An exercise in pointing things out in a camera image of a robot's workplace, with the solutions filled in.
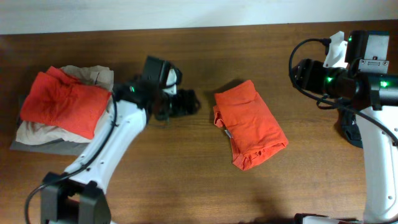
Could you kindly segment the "red soccer t-shirt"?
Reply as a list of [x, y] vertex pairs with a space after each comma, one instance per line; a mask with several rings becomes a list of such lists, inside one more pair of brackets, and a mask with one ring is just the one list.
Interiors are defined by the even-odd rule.
[[287, 147], [287, 137], [252, 81], [214, 97], [214, 125], [225, 128], [231, 143], [232, 163], [237, 168], [252, 169]]

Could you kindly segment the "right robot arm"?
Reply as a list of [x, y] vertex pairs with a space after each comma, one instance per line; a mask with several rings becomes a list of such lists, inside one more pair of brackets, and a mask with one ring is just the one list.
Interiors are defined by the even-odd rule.
[[354, 30], [346, 39], [337, 32], [318, 42], [325, 61], [289, 63], [290, 81], [320, 109], [354, 118], [347, 138], [364, 152], [363, 223], [397, 223], [397, 75], [388, 74], [389, 33]]

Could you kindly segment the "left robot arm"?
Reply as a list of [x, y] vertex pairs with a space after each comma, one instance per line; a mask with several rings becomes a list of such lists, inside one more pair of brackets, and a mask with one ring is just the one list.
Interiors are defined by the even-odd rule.
[[169, 121], [198, 112], [194, 90], [179, 89], [182, 72], [167, 60], [148, 56], [143, 72], [113, 88], [109, 118], [99, 135], [58, 175], [40, 186], [41, 223], [111, 223], [109, 181], [133, 140], [150, 118]]

